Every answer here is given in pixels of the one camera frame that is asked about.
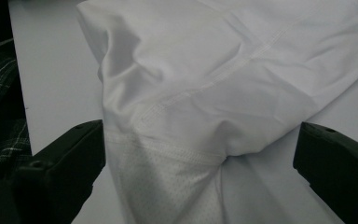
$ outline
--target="white fabric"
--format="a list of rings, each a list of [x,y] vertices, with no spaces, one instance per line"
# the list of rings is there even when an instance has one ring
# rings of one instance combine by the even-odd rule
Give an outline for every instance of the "white fabric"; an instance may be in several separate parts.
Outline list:
[[[358,0],[89,0],[108,163],[128,223],[224,223],[220,164],[358,78]]]

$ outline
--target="white table surface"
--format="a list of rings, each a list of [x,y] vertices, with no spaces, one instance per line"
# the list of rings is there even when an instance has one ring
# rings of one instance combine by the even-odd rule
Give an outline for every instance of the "white table surface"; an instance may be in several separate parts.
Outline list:
[[[98,64],[76,19],[81,1],[9,1],[33,153],[73,126],[103,115]],[[358,141],[358,81],[308,121]],[[341,223],[293,169],[298,131],[261,153],[224,163],[228,223]],[[123,223],[106,167],[74,223]]]

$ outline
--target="white garment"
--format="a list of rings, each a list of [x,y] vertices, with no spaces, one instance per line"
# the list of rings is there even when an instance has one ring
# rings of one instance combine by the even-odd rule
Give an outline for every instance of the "white garment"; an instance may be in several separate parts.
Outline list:
[[[358,0],[88,0],[108,164],[128,223],[224,223],[220,164],[358,78]]]

